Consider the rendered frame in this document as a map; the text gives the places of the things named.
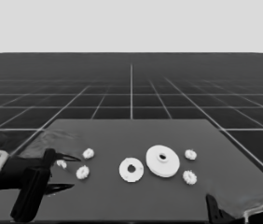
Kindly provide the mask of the large thick white disc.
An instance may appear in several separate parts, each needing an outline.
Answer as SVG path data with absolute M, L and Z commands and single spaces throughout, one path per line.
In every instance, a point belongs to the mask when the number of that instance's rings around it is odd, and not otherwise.
M 149 170 L 160 177 L 172 177 L 180 167 L 178 155 L 164 145 L 150 147 L 145 154 L 145 162 Z

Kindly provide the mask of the white round carrier with pins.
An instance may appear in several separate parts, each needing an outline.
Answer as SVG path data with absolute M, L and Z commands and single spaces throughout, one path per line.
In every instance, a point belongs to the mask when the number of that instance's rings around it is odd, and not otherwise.
M 128 182 L 134 183 L 139 181 L 144 175 L 144 166 L 136 158 L 126 158 L 118 168 L 120 177 Z

